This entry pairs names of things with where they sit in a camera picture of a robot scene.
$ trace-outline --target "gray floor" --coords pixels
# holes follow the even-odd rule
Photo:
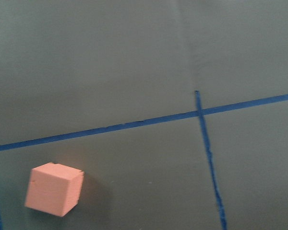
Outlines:
[[[288,1],[1,1],[0,145],[288,93]],[[288,102],[207,115],[229,230],[288,229]],[[63,218],[30,169],[85,171]],[[5,229],[221,229],[198,119],[0,152]]]

